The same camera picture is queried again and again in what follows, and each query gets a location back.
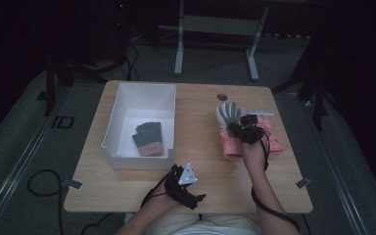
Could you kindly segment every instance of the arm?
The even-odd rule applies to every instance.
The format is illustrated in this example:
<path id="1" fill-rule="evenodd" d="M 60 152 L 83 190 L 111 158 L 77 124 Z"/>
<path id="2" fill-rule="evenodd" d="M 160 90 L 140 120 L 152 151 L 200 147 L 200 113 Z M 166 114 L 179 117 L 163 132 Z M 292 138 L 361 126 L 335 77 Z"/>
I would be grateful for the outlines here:
<path id="1" fill-rule="evenodd" d="M 158 195 L 165 192 L 164 185 L 159 187 L 153 195 Z M 146 204 L 129 220 L 127 221 L 115 235 L 140 235 L 143 234 L 146 228 L 169 212 L 178 202 L 174 201 L 167 194 L 152 197 Z"/>
<path id="2" fill-rule="evenodd" d="M 268 208 L 286 214 L 265 174 L 265 156 L 259 141 L 253 145 L 243 143 L 243 160 L 258 199 Z M 260 207 L 257 207 L 257 212 L 262 234 L 300 234 L 292 223 L 270 214 Z"/>

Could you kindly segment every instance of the gray carpet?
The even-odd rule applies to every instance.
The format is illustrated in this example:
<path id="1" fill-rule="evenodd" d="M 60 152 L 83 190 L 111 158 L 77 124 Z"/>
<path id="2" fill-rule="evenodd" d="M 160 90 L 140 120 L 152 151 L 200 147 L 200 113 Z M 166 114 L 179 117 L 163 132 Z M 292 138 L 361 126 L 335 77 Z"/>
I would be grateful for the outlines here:
<path id="1" fill-rule="evenodd" d="M 146 44 L 143 37 L 135 39 L 136 71 L 132 79 L 141 81 L 191 82 L 267 86 L 273 88 L 289 79 L 307 41 L 299 38 L 265 37 L 260 41 L 256 61 L 260 80 L 251 81 L 245 52 L 215 45 L 201 45 L 198 36 L 187 39 L 183 72 L 173 75 L 176 53 L 175 37 L 164 38 L 161 44 Z M 129 48 L 130 62 L 136 52 Z M 106 79 L 126 79 L 127 67 L 104 74 Z M 56 170 L 63 179 L 72 177 L 88 129 L 96 111 L 103 85 L 89 81 L 80 74 L 71 88 L 58 86 L 67 94 L 51 117 L 44 117 L 45 104 L 36 96 L 44 89 L 44 73 L 35 78 L 0 126 L 0 186 L 28 148 L 35 131 L 49 123 L 30 164 L 20 178 L 8 204 L 0 212 L 0 234 L 58 234 L 57 195 L 41 198 L 26 189 L 27 180 L 38 170 Z M 275 101 L 284 121 L 313 203 L 311 213 L 292 216 L 300 223 L 302 234 L 376 234 L 376 182 L 348 126 L 334 109 L 325 103 L 329 116 L 322 118 L 324 131 L 319 133 L 310 119 L 310 108 L 299 102 L 294 93 L 299 85 L 276 94 Z M 72 128 L 51 128 L 56 116 L 74 118 Z M 331 159 L 348 189 L 363 227 L 354 229 L 346 212 L 336 172 Z M 56 178 L 44 173 L 34 181 L 36 190 L 51 192 L 57 189 Z M 63 212 L 65 234 L 79 234 L 88 223 L 97 222 L 102 213 Z M 123 214 L 114 214 L 99 228 L 86 234 L 111 234 L 123 222 Z"/>

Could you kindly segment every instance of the dark background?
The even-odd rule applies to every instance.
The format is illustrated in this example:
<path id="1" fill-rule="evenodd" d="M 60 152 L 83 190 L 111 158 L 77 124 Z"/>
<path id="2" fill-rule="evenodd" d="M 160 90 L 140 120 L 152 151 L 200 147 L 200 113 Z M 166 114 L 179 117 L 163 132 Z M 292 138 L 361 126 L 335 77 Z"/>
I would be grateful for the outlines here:
<path id="1" fill-rule="evenodd" d="M 186 12 L 251 19 L 259 18 L 261 7 L 189 2 Z M 177 25 L 177 13 L 174 0 L 0 0 L 0 122 L 50 55 L 63 53 L 94 65 L 94 59 L 123 53 L 119 42 L 128 35 L 118 33 L 116 24 L 135 26 L 156 41 L 158 25 Z M 328 70 L 327 88 L 376 176 L 376 1 L 279 1 L 272 3 L 263 31 L 312 38 L 297 76 Z"/>

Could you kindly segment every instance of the wooden table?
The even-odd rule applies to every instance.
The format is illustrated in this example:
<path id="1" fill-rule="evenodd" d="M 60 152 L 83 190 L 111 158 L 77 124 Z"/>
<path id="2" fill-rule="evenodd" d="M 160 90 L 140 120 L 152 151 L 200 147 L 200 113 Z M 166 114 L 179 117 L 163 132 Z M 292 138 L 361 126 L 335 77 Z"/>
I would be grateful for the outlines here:
<path id="1" fill-rule="evenodd" d="M 90 127 L 73 179 L 81 190 L 70 189 L 64 207 L 69 212 L 137 212 L 145 195 L 167 170 L 114 170 L 101 145 L 118 93 L 120 81 L 109 81 Z M 222 155 L 215 108 L 222 104 L 216 96 L 224 93 L 227 102 L 242 109 L 273 111 L 273 131 L 284 150 L 269 157 L 267 177 L 286 212 L 311 212 L 303 179 L 279 116 L 271 91 L 258 86 L 231 86 L 176 83 L 175 163 L 193 167 L 199 181 L 188 190 L 207 194 L 191 211 L 183 206 L 174 212 L 255 212 L 252 183 L 243 161 L 229 161 Z"/>

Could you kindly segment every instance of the person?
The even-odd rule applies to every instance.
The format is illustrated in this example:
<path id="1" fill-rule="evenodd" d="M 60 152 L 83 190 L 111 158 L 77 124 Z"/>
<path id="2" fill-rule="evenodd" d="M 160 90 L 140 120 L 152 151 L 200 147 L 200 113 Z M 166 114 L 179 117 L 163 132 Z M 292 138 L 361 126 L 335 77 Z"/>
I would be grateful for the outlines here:
<path id="1" fill-rule="evenodd" d="M 253 190 L 258 200 L 266 207 L 286 214 L 282 205 L 274 194 L 265 174 L 265 149 L 262 143 L 242 143 L 242 156 L 244 165 L 253 183 Z M 291 222 L 273 215 L 261 207 L 256 206 L 254 214 L 202 214 L 194 213 L 168 213 L 178 203 L 165 193 L 165 187 L 160 185 L 154 192 L 158 197 L 150 198 L 145 205 L 129 219 L 115 234 L 300 234 L 298 228 Z"/>

